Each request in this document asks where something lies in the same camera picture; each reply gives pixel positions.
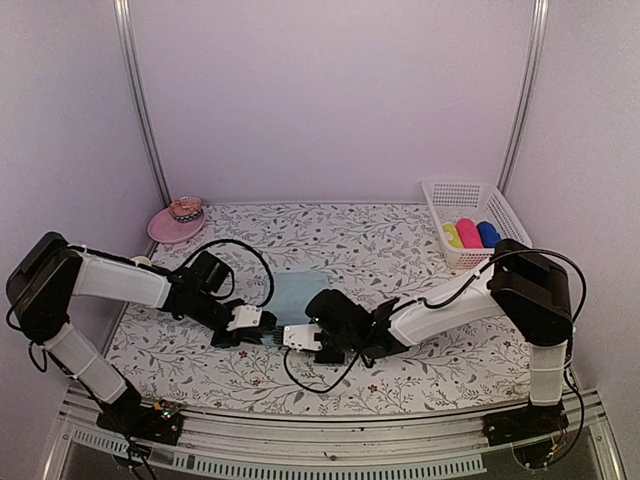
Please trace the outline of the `light blue towel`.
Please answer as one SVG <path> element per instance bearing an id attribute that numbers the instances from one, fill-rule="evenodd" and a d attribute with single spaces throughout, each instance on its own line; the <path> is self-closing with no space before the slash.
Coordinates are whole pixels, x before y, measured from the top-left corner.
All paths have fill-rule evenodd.
<path id="1" fill-rule="evenodd" d="M 305 313 L 309 302 L 329 288 L 329 278 L 317 271 L 284 272 L 274 275 L 274 294 L 266 310 L 276 317 L 273 332 L 263 337 L 265 346 L 288 346 L 301 351 L 322 349 L 320 328 Z"/>

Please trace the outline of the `dark blue towel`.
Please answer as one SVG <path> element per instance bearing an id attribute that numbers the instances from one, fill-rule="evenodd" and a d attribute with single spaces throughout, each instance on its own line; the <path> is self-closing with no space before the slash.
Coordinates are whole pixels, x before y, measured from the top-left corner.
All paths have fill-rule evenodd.
<path id="1" fill-rule="evenodd" d="M 479 233 L 483 247 L 486 249 L 494 249 L 502 240 L 502 237 L 496 227 L 487 221 L 479 222 L 476 225 L 476 229 Z"/>

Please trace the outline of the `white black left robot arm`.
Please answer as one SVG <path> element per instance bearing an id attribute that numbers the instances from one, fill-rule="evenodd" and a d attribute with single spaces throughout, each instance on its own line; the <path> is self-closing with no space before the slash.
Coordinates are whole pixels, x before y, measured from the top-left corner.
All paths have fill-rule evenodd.
<path id="1" fill-rule="evenodd" d="M 73 245 L 57 232 L 46 233 L 6 282 L 6 321 L 44 360 L 54 360 L 100 402 L 110 405 L 111 419 L 128 434 L 148 426 L 148 412 L 133 399 L 134 387 L 98 352 L 70 320 L 75 297 L 138 304 L 187 317 L 212 331 L 220 348 L 259 341 L 276 327 L 267 300 L 257 305 L 218 291 L 234 281 L 233 270 L 203 245 L 172 270 Z"/>

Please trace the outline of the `floral tablecloth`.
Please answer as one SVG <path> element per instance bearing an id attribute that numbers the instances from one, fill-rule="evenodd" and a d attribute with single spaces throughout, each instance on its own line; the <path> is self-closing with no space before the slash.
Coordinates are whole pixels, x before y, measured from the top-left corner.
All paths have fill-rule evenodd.
<path id="1" fill-rule="evenodd" d="M 322 272 L 366 309 L 455 276 L 424 204 L 210 206 L 195 238 L 159 247 L 153 260 L 175 268 L 203 244 L 233 268 L 226 289 L 252 304 L 266 300 L 276 273 Z M 211 337 L 192 320 L 133 305 L 107 357 L 147 398 L 264 414 L 425 413 L 526 399 L 530 390 L 528 346 L 504 317 L 454 328 L 369 368 L 318 365 L 277 347 L 218 349 Z"/>

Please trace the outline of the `cream ceramic mug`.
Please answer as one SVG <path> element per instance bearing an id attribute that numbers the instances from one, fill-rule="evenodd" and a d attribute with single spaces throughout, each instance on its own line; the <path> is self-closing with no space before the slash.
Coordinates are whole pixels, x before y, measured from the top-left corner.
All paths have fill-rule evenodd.
<path id="1" fill-rule="evenodd" d="M 136 257 L 132 257 L 131 261 L 133 261 L 136 264 L 141 264 L 141 265 L 146 265 L 146 266 L 151 266 L 151 260 L 145 256 L 136 256 Z"/>

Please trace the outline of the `pink plate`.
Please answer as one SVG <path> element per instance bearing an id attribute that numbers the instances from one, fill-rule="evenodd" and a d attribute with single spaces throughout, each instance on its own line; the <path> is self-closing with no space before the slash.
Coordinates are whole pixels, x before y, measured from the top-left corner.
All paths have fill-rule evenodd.
<path id="1" fill-rule="evenodd" d="M 148 236 L 161 244 L 178 244 L 196 236 L 204 227 L 205 215 L 201 210 L 198 216 L 189 222 L 181 223 L 163 209 L 149 221 L 146 231 Z"/>

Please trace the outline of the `yellow rolled towel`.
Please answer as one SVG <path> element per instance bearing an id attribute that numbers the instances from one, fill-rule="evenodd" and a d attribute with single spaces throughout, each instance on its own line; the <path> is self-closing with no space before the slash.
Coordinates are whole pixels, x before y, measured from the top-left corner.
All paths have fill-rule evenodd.
<path id="1" fill-rule="evenodd" d="M 464 249 L 464 244 L 455 225 L 453 225 L 452 223 L 445 223 L 442 225 L 442 230 L 448 244 L 451 247 L 456 249 Z"/>

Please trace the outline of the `pink rolled towel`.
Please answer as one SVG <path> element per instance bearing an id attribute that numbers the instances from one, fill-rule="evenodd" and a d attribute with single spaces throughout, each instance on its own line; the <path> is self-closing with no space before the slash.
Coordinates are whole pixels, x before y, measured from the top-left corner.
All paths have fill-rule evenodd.
<path id="1" fill-rule="evenodd" d="M 456 223 L 456 229 L 462 245 L 465 249 L 483 249 L 484 245 L 476 227 L 476 224 L 469 218 L 461 218 Z"/>

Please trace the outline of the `white plastic basket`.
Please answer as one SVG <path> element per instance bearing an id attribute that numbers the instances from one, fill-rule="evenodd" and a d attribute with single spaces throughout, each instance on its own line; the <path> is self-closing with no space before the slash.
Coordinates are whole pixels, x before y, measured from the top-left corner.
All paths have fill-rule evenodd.
<path id="1" fill-rule="evenodd" d="M 475 225 L 491 224 L 502 239 L 527 247 L 532 241 L 500 191 L 490 184 L 461 180 L 423 180 L 421 187 L 436 228 L 446 264 L 452 269 L 473 269 L 494 254 L 493 248 L 466 249 L 452 246 L 442 226 L 456 226 L 466 218 Z"/>

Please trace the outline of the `aluminium front rail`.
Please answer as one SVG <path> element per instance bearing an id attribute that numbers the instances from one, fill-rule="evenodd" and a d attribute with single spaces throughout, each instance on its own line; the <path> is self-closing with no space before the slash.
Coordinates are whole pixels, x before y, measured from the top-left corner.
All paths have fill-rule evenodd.
<path id="1" fill-rule="evenodd" d="M 47 479 L 623 479 L 598 394 L 564 398 L 565 432 L 493 445 L 494 406 L 421 414 L 312 417 L 207 408 L 182 411 L 176 445 L 143 442 L 147 459 L 96 424 L 97 407 L 71 388 L 56 420 Z"/>

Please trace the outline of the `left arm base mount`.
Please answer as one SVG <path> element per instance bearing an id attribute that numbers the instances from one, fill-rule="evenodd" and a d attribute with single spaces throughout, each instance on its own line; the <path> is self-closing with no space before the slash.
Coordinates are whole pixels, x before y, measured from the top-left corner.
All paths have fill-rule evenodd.
<path id="1" fill-rule="evenodd" d="M 113 404 L 98 401 L 98 406 L 100 413 L 96 424 L 99 428 L 126 438 L 178 445 L 184 424 L 184 417 L 178 412 L 127 399 Z"/>

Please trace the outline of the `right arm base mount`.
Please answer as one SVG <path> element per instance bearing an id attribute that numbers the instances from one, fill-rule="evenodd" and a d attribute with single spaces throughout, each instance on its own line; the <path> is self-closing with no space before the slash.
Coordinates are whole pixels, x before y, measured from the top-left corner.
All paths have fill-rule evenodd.
<path id="1" fill-rule="evenodd" d="M 490 446 L 503 445 L 561 432 L 569 425 L 564 404 L 525 406 L 482 417 L 482 433 Z"/>

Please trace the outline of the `left aluminium frame post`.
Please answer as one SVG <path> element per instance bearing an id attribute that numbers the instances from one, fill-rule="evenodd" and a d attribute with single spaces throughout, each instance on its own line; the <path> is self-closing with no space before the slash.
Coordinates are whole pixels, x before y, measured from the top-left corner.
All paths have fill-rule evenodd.
<path id="1" fill-rule="evenodd" d="M 127 0 L 114 0 L 113 6 L 124 66 L 151 175 L 162 205 L 164 207 L 168 207 L 171 202 L 170 188 L 160 158 L 144 92 L 142 72 L 135 43 L 130 2 Z"/>

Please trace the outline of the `aluminium frame post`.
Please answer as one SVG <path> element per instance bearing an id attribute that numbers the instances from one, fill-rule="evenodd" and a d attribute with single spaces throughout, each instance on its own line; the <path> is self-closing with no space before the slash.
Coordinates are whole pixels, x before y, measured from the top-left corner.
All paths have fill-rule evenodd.
<path id="1" fill-rule="evenodd" d="M 516 170 L 519 150 L 524 138 L 526 122 L 534 97 L 535 84 L 544 49 L 548 14 L 548 0 L 535 0 L 533 2 L 533 14 L 520 93 L 497 182 L 497 188 L 504 196 L 507 195 Z"/>
<path id="2" fill-rule="evenodd" d="M 135 43 L 130 2 L 127 0 L 114 0 L 113 6 L 124 66 L 151 175 L 162 205 L 164 207 L 168 207 L 171 202 L 170 188 L 160 158 L 144 92 L 142 72 Z"/>

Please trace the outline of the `right aluminium frame post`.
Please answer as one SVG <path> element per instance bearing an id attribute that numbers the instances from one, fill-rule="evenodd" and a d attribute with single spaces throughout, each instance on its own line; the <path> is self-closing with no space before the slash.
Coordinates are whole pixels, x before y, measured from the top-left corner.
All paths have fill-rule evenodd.
<path id="1" fill-rule="evenodd" d="M 533 14 L 520 93 L 497 182 L 497 188 L 504 196 L 507 195 L 516 170 L 519 150 L 524 138 L 526 122 L 534 97 L 535 84 L 544 49 L 548 14 L 548 0 L 535 0 L 533 2 Z"/>

